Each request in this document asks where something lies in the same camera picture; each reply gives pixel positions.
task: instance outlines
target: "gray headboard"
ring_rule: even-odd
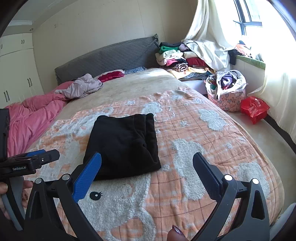
[[[57,82],[60,85],[87,73],[95,77],[115,69],[158,67],[155,58],[155,53],[158,51],[157,42],[156,34],[96,49],[57,67],[54,70]]]

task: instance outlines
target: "red plastic bag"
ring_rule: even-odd
[[[253,124],[267,116],[270,107],[261,99],[250,96],[241,101],[241,112],[250,116]]]

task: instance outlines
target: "floor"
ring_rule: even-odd
[[[296,154],[265,120],[253,125],[245,114],[228,114],[244,127],[275,166],[285,189],[283,210],[286,210],[290,204],[296,202]]]

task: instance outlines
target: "white wall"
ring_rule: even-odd
[[[237,59],[236,65],[231,65],[231,69],[238,70],[245,77],[247,82],[247,94],[258,89],[264,83],[265,70],[248,64],[240,59]]]
[[[92,50],[159,35],[179,42],[187,34],[196,0],[79,0],[33,32],[37,70],[44,92],[57,86],[54,69]]]

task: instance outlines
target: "ceiling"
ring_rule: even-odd
[[[76,1],[78,0],[28,0],[13,17],[3,35],[32,32]]]
[[[44,12],[62,0],[28,0],[14,16],[12,21],[35,22]]]

